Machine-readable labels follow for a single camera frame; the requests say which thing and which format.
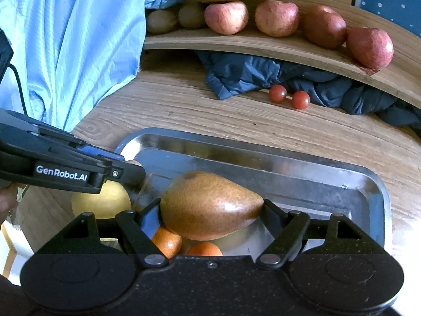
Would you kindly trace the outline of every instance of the wooden shelf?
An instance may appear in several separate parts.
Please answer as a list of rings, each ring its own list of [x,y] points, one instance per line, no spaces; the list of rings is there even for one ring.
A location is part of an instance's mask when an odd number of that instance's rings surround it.
[[[219,35],[208,28],[180,29],[163,35],[146,37],[144,49],[214,50],[291,61],[366,83],[421,108],[420,38],[377,15],[332,0],[285,1],[294,2],[300,12],[305,12],[315,4],[328,5],[342,15],[348,26],[365,25],[384,29],[394,43],[393,61],[387,68],[368,75],[364,69],[355,65],[345,47],[338,51],[325,50],[306,41],[300,32],[290,37],[272,38],[251,26],[233,36]],[[247,2],[251,15],[258,2]]]

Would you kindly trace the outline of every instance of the human hand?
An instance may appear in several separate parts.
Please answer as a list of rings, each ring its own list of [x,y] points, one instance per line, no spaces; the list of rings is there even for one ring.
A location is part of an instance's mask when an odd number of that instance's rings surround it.
[[[0,225],[6,220],[10,210],[18,204],[18,187],[24,188],[26,184],[12,183],[9,187],[0,190]]]

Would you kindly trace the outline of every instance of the black cable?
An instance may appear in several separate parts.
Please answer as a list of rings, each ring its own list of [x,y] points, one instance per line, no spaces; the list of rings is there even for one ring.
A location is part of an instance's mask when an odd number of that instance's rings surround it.
[[[15,66],[13,64],[7,65],[9,68],[11,68],[13,70],[13,73],[15,74],[16,77],[16,83],[18,84],[18,89],[19,89],[19,95],[21,97],[21,103],[22,103],[22,108],[24,110],[24,114],[26,116],[28,116],[28,112],[26,109],[26,105],[25,105],[25,100],[24,100],[24,92],[22,91],[22,86],[21,86],[21,80],[19,79],[19,75],[18,75],[18,71],[16,70]]]

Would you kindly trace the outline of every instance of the red apple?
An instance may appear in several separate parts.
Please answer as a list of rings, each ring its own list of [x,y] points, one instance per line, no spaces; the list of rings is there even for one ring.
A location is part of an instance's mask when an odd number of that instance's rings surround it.
[[[316,6],[302,19],[304,36],[309,42],[325,49],[335,49],[347,39],[347,24],[332,8]]]
[[[347,49],[354,59],[374,70],[385,68],[393,58],[392,40],[379,28],[352,28],[348,32]]]
[[[286,37],[298,28],[300,15],[293,3],[267,0],[256,8],[257,28],[271,37]]]
[[[235,34],[247,25],[248,10],[241,1],[210,4],[205,9],[205,22],[217,33]]]

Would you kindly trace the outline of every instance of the potato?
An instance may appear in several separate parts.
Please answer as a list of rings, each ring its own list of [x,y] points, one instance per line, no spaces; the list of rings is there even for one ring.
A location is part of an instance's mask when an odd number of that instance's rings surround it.
[[[325,49],[335,49],[347,39],[347,24],[327,6],[311,8],[302,19],[303,33],[308,41]]]
[[[392,40],[379,28],[352,28],[348,32],[347,49],[354,59],[373,70],[385,68],[393,58]]]
[[[202,4],[186,4],[178,11],[178,22],[184,28],[201,28],[206,25],[205,7]]]
[[[297,30],[299,21],[298,7],[293,3],[267,0],[256,8],[257,28],[271,37],[291,35]]]
[[[254,222],[263,198],[218,175],[190,171],[174,178],[159,207],[169,230],[189,240],[208,241]]]
[[[248,10],[241,1],[210,4],[205,9],[205,22],[217,33],[235,34],[247,25]]]
[[[155,10],[146,18],[146,30],[153,34],[171,32],[177,26],[177,16],[169,10]]]

